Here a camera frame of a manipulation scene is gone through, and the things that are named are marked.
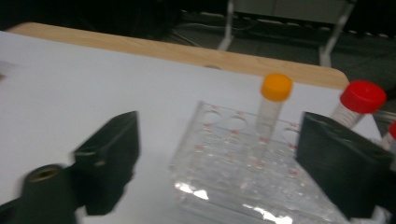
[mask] white tabletop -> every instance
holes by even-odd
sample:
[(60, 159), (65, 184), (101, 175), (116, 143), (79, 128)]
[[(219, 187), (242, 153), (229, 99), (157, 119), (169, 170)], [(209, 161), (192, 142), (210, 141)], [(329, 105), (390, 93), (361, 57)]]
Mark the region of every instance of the white tabletop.
[[(0, 33), (0, 203), (19, 180), (71, 152), (112, 117), (137, 110), (141, 158), (116, 211), (84, 223), (191, 223), (176, 209), (168, 163), (199, 101), (256, 113), (262, 79), (101, 49)], [(281, 119), (329, 115), (340, 91), (295, 83)], [(379, 138), (371, 116), (355, 129)]]

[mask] floor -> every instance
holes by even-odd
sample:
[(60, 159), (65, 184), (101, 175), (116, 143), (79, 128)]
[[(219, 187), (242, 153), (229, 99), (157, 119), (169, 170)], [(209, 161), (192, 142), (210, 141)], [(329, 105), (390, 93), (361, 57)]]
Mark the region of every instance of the floor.
[[(163, 41), (216, 49), (224, 24), (219, 15), (185, 12)], [(318, 64), (318, 46), (326, 43), (330, 31), (326, 27), (239, 18), (233, 24), (234, 39), (228, 51)], [(395, 88), (396, 41), (385, 36), (342, 34), (332, 52), (332, 67), (344, 72), (349, 81), (365, 79), (384, 90)], [(396, 120), (396, 99), (388, 101), (375, 114), (375, 120), (385, 133)]]

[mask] test tube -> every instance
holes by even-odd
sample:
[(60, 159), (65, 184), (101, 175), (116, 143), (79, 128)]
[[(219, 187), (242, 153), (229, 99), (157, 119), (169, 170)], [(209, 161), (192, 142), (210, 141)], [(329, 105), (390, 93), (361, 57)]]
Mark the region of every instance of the test tube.
[(365, 114), (374, 113), (387, 100), (385, 92), (372, 82), (352, 81), (340, 96), (331, 118), (353, 128)]
[(271, 74), (262, 83), (262, 104), (259, 110), (256, 131), (267, 141), (271, 138), (284, 101), (289, 98), (293, 82), (282, 74)]
[(393, 153), (393, 163), (390, 169), (396, 172), (396, 121), (390, 124), (389, 131), (382, 138), (381, 146), (385, 150)]

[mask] black object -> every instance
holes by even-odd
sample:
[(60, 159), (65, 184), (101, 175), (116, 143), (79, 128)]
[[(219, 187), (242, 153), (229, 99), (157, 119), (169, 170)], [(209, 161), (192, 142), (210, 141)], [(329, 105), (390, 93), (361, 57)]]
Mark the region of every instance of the black object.
[(304, 113), (296, 160), (347, 218), (371, 217), (377, 204), (396, 214), (392, 159), (336, 121)]
[(139, 156), (137, 112), (111, 119), (74, 152), (76, 162), (40, 167), (24, 178), (21, 197), (0, 206), (0, 223), (75, 224), (74, 212), (112, 211)]

